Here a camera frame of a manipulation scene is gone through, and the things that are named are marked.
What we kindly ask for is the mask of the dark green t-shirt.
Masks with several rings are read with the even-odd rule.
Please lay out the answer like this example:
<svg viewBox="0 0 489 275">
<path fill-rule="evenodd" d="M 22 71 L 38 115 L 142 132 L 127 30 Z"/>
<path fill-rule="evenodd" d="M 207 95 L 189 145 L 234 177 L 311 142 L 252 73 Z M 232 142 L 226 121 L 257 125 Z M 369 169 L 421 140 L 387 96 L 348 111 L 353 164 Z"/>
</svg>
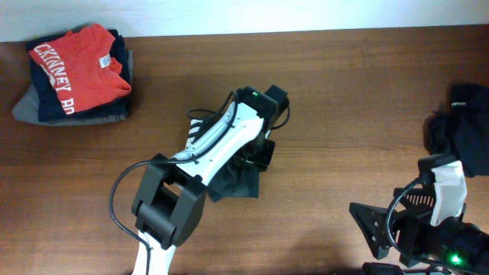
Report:
<svg viewBox="0 0 489 275">
<path fill-rule="evenodd" d="M 186 147 L 193 145 L 215 123 L 213 119 L 190 119 Z M 208 185 L 208 194 L 213 202 L 223 198 L 258 198 L 260 191 L 259 169 L 249 163 L 239 163 L 232 157 L 214 176 Z"/>
</svg>

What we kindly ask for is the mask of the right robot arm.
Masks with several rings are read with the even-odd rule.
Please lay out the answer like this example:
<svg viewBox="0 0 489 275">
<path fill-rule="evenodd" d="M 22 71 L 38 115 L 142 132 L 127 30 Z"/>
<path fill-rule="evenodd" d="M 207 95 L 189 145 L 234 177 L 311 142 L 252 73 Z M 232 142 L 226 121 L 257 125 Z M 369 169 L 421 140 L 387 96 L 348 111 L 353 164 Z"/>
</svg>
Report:
<svg viewBox="0 0 489 275">
<path fill-rule="evenodd" d="M 435 154 L 419 160 L 419 175 L 393 191 L 388 207 L 353 202 L 349 212 L 376 259 L 364 274 L 402 274 L 426 264 L 426 274 L 486 274 L 488 235 L 464 222 L 467 186 L 460 160 Z"/>
</svg>

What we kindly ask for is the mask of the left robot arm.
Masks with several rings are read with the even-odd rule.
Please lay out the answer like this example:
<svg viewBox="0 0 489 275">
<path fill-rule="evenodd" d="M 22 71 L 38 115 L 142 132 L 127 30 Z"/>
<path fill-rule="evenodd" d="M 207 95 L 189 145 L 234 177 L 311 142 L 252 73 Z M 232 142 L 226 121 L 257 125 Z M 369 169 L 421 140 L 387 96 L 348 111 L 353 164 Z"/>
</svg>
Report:
<svg viewBox="0 0 489 275">
<path fill-rule="evenodd" d="M 144 171 L 131 212 L 140 242 L 135 274 L 166 274 L 177 247 L 196 229 L 210 183 L 255 190 L 270 165 L 275 143 L 269 135 L 288 112 L 287 92 L 250 86 L 232 93 L 227 111 L 210 128 L 194 121 L 184 150 L 158 154 Z"/>
</svg>

